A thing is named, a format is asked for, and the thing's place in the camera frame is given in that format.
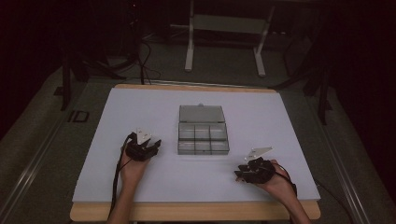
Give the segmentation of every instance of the white desk frame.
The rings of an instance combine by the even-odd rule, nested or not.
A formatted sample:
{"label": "white desk frame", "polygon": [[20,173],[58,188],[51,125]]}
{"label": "white desk frame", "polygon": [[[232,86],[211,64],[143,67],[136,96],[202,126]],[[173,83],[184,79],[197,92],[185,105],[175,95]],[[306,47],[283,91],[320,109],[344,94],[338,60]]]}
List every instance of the white desk frame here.
{"label": "white desk frame", "polygon": [[185,65],[186,72],[192,71],[192,61],[194,56],[193,36],[194,29],[198,29],[261,35],[262,38],[260,43],[253,49],[253,53],[259,77],[265,77],[264,65],[262,63],[262,46],[264,45],[265,38],[268,35],[268,29],[274,15],[274,10],[275,7],[271,7],[266,20],[209,16],[194,14],[194,0],[190,0],[189,45],[187,47]]}

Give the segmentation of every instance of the white paper sheet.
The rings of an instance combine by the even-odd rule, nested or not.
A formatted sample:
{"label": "white paper sheet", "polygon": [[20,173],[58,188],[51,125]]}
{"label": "white paper sheet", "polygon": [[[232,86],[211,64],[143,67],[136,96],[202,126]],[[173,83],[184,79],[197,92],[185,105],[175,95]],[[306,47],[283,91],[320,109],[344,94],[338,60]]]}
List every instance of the white paper sheet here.
{"label": "white paper sheet", "polygon": [[[177,155],[180,105],[221,105],[230,144],[227,156]],[[273,200],[247,183],[235,182],[237,166],[254,147],[272,147],[290,173],[300,200],[318,200],[289,116],[278,93],[113,89],[76,186],[73,202],[110,202],[120,147],[143,128],[150,143],[162,139],[136,192],[137,202],[253,202]]]}

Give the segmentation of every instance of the dark background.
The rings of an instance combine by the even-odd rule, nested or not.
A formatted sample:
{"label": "dark background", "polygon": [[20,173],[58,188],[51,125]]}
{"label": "dark background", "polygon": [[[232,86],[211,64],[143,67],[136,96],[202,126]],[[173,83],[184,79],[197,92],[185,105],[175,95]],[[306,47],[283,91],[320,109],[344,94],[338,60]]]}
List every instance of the dark background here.
{"label": "dark background", "polygon": [[[187,2],[145,1],[139,13],[149,26],[166,37],[169,23],[187,24]],[[0,4],[0,137],[3,137],[46,78],[61,66],[61,24],[68,25],[69,37],[82,50],[100,60],[120,46],[117,36],[122,35],[131,15],[122,1],[102,0],[93,5],[84,0],[6,0]],[[216,5],[202,5],[202,9],[219,10]],[[296,16],[293,11],[293,7],[279,9],[271,30],[290,34]],[[317,52],[332,65],[331,85],[394,202],[395,11],[394,4],[379,1],[336,9],[329,16],[331,22],[323,27],[318,42],[321,50]],[[235,13],[243,16],[253,12]]]}

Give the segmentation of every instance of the gray floor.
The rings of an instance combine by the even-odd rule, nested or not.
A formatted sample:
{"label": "gray floor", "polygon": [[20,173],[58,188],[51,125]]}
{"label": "gray floor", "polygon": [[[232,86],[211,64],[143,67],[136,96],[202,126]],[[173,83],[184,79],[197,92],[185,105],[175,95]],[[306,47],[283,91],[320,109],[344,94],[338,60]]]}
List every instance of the gray floor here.
{"label": "gray floor", "polygon": [[[178,35],[168,43],[148,38],[150,70],[147,71],[153,84],[166,81],[265,88],[288,78],[282,58],[289,43],[285,36],[270,35],[265,43],[262,57],[267,77],[257,76],[251,48],[214,46],[206,39],[198,39],[193,70],[186,73],[187,47],[183,37]],[[149,49],[143,46],[142,57],[148,54]],[[129,78],[124,82],[138,82],[138,66],[120,75]],[[62,85],[61,80],[60,69],[48,78],[0,143],[0,202],[2,206],[9,204],[10,195],[16,201],[7,223],[68,223],[74,187],[101,111],[110,89],[119,83],[101,76],[92,77],[88,83],[74,81],[73,101],[62,112],[62,99],[53,95],[56,87]],[[305,97],[303,85],[301,81],[279,92],[313,177],[347,207],[355,223],[396,223],[395,205],[340,106],[336,92],[329,91],[332,110],[326,112],[328,124],[323,126],[316,116],[318,97]],[[89,111],[88,122],[67,122],[71,110]],[[35,156],[41,160],[40,165],[29,166]],[[12,190],[26,167],[35,171],[34,178],[27,181],[17,197]],[[323,187],[318,186],[318,190],[321,218],[313,222],[349,223],[347,212],[334,197]]]}

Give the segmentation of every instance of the person's left hand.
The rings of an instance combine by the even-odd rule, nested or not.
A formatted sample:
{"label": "person's left hand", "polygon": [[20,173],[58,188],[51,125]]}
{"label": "person's left hand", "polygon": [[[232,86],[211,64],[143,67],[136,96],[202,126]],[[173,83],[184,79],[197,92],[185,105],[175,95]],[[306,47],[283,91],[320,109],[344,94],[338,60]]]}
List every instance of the person's left hand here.
{"label": "person's left hand", "polygon": [[125,150],[122,152],[122,159],[120,167],[122,185],[123,186],[137,186],[145,173],[146,166],[149,164],[149,159],[146,161],[134,161],[128,157]]}

